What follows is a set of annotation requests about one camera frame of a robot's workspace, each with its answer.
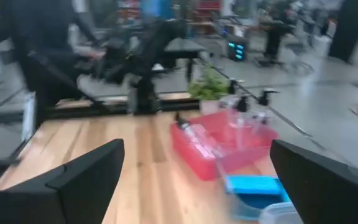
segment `potted plant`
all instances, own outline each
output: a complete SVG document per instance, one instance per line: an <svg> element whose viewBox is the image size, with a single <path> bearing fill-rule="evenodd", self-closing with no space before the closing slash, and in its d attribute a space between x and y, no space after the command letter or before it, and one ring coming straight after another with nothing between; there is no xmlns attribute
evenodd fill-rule
<svg viewBox="0 0 358 224"><path fill-rule="evenodd" d="M212 66L208 66L201 78L190 85L189 93L200 100L202 114L215 113L219 109L219 100L227 94L227 83Z"/></svg>

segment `red plastic tray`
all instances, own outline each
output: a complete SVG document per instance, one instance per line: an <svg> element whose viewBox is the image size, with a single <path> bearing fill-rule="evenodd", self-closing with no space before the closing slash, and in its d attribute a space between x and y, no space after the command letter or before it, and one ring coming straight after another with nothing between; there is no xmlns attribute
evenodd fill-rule
<svg viewBox="0 0 358 224"><path fill-rule="evenodd" d="M278 134L271 127L260 125L258 131L252 126L246 126L241 131L243 135L242 145L244 148L238 150L236 134L238 130L231 127L227 122L226 111L215 114L200 116L189 120L191 124L202 125L207 133L218 142L214 154L218 156L203 156L187 138L185 132L173 123L170 126L173 149L186 161L190 168L201 180L212 180L219 177L216 168L217 159L224 164L225 172L239 169L255 160L269 154L270 146Z"/></svg>

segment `white pot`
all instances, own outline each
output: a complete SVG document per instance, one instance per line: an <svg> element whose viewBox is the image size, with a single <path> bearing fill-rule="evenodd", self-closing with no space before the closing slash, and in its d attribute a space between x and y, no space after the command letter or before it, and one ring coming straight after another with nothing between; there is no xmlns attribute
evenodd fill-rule
<svg viewBox="0 0 358 224"><path fill-rule="evenodd" d="M219 111L219 100L201 100L200 101L201 114L207 115Z"/></svg>

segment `green plant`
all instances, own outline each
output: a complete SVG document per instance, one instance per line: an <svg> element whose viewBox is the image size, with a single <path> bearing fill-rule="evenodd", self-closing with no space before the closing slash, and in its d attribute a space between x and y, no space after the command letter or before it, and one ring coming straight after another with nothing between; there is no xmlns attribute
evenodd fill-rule
<svg viewBox="0 0 358 224"><path fill-rule="evenodd" d="M205 68L200 79L192 83L189 93L199 100L218 100L227 94L227 82L211 66Z"/></svg>

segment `desk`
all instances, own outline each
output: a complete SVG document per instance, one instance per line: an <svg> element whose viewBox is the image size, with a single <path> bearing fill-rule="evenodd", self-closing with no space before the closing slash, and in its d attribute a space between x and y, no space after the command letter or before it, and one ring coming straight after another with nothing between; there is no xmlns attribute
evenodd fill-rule
<svg viewBox="0 0 358 224"><path fill-rule="evenodd" d="M193 74L194 59L198 58L200 56L200 52L205 50L205 47L196 44L191 40L176 38L165 48L165 53L162 58L187 59L186 80L190 83L191 76Z"/></svg>
<svg viewBox="0 0 358 224"><path fill-rule="evenodd" d="M1 177L0 190L123 138L125 161L104 224L246 223L227 215L222 180L200 181L172 151L173 115L46 121L21 152L22 163ZM186 111L183 116L198 116L198 112ZM244 170L274 175L268 157Z"/></svg>

